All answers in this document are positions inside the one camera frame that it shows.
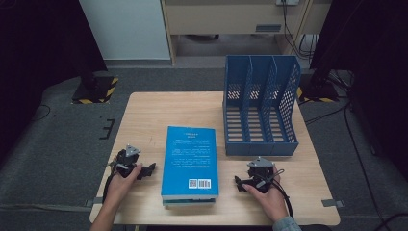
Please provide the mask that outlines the beige wooden cabinet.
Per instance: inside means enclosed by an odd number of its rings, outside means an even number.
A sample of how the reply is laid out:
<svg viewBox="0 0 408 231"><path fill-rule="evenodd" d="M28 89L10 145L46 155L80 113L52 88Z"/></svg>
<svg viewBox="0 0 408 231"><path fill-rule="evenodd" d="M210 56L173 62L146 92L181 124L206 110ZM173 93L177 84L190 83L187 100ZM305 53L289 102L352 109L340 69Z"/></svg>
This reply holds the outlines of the beige wooden cabinet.
<svg viewBox="0 0 408 231"><path fill-rule="evenodd" d="M333 0L161 0L171 61L184 35L273 35L279 51L293 54L304 35L320 33Z"/></svg>

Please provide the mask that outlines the person's right hand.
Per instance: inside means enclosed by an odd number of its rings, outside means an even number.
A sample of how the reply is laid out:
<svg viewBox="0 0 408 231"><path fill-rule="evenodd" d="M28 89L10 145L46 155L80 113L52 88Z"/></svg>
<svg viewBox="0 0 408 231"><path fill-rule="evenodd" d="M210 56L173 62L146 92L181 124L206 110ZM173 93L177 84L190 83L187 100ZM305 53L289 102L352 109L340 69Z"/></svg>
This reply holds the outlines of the person's right hand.
<svg viewBox="0 0 408 231"><path fill-rule="evenodd" d="M266 216L273 223L289 215L284 195L276 187L271 187L266 193L261 193L250 185L243 184L242 186L258 201Z"/></svg>

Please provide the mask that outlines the white cabinet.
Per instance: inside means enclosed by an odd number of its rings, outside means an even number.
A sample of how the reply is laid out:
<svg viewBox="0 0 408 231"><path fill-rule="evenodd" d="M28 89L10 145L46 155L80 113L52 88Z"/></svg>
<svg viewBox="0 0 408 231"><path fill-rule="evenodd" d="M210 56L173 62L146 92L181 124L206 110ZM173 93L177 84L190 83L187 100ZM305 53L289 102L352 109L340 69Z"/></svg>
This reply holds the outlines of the white cabinet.
<svg viewBox="0 0 408 231"><path fill-rule="evenodd" d="M169 60L161 0L79 0L104 60Z"/></svg>

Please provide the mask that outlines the black curtain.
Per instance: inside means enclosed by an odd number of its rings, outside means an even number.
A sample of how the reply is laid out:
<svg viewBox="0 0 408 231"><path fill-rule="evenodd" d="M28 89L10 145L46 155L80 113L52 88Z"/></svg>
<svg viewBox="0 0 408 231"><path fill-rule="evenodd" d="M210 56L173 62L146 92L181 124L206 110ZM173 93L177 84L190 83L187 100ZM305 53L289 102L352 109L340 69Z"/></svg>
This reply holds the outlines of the black curtain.
<svg viewBox="0 0 408 231"><path fill-rule="evenodd" d="M352 105L374 152L408 180L408 0L332 0L311 68L354 74Z"/></svg>
<svg viewBox="0 0 408 231"><path fill-rule="evenodd" d="M80 76L94 92L105 68L79 0L0 0L0 164L48 87Z"/></svg>

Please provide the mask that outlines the blue plastic file rack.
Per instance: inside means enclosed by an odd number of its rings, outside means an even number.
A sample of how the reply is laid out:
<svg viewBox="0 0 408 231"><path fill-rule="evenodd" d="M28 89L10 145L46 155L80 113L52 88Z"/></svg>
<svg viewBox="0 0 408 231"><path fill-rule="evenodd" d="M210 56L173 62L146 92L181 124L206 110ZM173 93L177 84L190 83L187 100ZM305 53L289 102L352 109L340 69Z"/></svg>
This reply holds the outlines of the blue plastic file rack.
<svg viewBox="0 0 408 231"><path fill-rule="evenodd" d="M289 55L228 55L223 119L229 156L291 156L298 146L292 115L301 77Z"/></svg>

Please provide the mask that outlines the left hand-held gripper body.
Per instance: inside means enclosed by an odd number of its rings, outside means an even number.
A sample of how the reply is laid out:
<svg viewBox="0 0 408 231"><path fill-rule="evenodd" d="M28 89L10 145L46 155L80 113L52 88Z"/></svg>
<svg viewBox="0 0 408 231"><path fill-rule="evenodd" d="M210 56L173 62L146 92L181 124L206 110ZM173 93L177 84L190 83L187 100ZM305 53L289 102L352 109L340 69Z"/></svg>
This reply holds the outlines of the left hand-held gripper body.
<svg viewBox="0 0 408 231"><path fill-rule="evenodd" d="M123 178L126 178L137 165L137 160L141 150L127 144L126 147L120 150L115 156L114 160L110 163L110 166L113 167Z"/></svg>

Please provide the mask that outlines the light blue book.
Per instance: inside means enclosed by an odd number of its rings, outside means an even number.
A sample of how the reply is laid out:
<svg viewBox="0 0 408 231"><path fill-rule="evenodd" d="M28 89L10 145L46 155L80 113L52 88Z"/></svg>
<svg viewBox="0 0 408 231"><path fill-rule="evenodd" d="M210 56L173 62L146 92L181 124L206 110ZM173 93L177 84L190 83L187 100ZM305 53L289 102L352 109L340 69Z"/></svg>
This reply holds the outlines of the light blue book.
<svg viewBox="0 0 408 231"><path fill-rule="evenodd" d="M163 171L163 200L217 199L216 130L168 126Z"/></svg>

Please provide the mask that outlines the teal illustrated book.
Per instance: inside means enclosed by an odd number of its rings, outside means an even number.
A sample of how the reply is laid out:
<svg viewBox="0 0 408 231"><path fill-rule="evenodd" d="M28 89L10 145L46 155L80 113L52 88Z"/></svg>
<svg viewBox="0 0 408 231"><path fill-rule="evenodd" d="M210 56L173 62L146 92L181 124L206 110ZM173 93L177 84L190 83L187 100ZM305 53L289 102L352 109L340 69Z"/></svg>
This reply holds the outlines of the teal illustrated book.
<svg viewBox="0 0 408 231"><path fill-rule="evenodd" d="M216 200L211 199L171 199L163 200L163 206L192 206L192 205L212 205Z"/></svg>

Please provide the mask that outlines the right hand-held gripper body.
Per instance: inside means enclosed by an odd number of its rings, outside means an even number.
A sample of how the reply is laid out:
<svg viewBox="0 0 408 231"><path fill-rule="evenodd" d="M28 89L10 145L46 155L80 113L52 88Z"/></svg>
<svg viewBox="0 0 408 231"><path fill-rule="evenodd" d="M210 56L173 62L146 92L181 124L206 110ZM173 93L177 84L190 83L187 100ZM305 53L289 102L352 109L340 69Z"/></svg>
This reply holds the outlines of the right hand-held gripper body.
<svg viewBox="0 0 408 231"><path fill-rule="evenodd" d="M245 184L248 192L267 193L270 189L281 191L278 183L278 170L274 162L262 157L247 164L249 166L248 175L250 182Z"/></svg>

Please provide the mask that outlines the black stand base striped edge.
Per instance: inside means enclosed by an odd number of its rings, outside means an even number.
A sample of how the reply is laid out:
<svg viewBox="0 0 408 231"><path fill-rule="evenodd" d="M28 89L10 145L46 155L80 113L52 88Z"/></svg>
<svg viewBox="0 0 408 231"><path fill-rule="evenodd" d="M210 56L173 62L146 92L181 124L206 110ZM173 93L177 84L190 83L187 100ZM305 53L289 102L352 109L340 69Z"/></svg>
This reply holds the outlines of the black stand base striped edge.
<svg viewBox="0 0 408 231"><path fill-rule="evenodd" d="M305 74L300 77L297 98L300 102L333 102L339 100L339 95L331 83L324 82L322 86L316 87L312 84L312 76Z"/></svg>
<svg viewBox="0 0 408 231"><path fill-rule="evenodd" d="M118 78L108 71L96 71L90 77L82 77L72 96L72 103L107 103L115 91L117 81Z"/></svg>

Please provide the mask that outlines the grey tape strip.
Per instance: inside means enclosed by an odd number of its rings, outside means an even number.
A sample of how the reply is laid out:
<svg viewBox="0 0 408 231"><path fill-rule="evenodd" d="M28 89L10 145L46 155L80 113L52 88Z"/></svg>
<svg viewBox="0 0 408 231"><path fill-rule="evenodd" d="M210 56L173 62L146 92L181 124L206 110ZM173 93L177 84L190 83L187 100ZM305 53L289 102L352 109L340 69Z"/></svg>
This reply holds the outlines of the grey tape strip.
<svg viewBox="0 0 408 231"><path fill-rule="evenodd" d="M94 204L102 204L103 198L102 197L95 197L93 199L88 199L85 202L85 206L91 208Z"/></svg>
<svg viewBox="0 0 408 231"><path fill-rule="evenodd" d="M323 207L336 207L336 208L343 208L345 204L342 200L336 199L323 199L321 201Z"/></svg>

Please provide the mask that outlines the person's left hand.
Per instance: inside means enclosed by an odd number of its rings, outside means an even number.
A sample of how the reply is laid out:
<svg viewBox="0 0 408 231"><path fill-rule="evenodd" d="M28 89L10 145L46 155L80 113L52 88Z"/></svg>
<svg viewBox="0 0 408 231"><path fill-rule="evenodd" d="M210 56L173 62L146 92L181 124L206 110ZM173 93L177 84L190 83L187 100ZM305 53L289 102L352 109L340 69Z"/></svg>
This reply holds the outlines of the person's left hand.
<svg viewBox="0 0 408 231"><path fill-rule="evenodd" d="M115 173L109 184L104 204L118 206L137 181L141 169L142 164L138 164L127 177Z"/></svg>

